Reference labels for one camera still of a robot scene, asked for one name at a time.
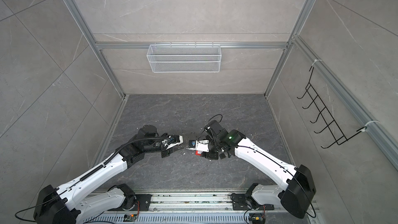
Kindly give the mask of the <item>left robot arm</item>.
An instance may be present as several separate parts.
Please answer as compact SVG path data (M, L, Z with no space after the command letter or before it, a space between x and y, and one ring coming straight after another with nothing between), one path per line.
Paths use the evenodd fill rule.
M182 143L181 135L159 135L155 126L143 126L96 167L58 187L48 185L43 188L32 208L31 222L76 224L96 212L132 205L134 192L126 185L118 186L104 196L88 196L112 177L141 161L146 153L159 152L165 158L180 150Z

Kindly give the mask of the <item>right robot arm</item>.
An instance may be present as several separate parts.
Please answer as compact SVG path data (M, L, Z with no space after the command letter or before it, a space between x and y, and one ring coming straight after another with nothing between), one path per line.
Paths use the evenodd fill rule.
M296 167L266 152L238 130L227 131L219 121L211 119L203 128L205 139L189 142L196 155L209 160L236 156L245 160L276 183L273 190L254 183L246 191L245 204L249 209L264 205L282 206L296 218L303 219L314 206L312 200L316 187L310 169L304 165Z

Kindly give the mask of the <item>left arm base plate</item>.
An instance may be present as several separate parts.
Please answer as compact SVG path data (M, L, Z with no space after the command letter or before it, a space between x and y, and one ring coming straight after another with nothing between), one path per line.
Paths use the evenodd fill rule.
M118 208L109 209L109 211L148 211L151 203L151 194L138 194L133 198L128 198Z

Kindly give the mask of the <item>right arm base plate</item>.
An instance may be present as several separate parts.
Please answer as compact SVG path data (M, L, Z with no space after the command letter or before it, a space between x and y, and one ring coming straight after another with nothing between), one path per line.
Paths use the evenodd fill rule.
M230 195L230 199L232 201L232 208L234 211L243 211L243 210L256 210L256 209L262 209L266 211L272 211L274 210L274 205L271 204L264 204L260 205L256 203L255 200L253 200L250 197L246 197L245 194L236 194L232 193Z

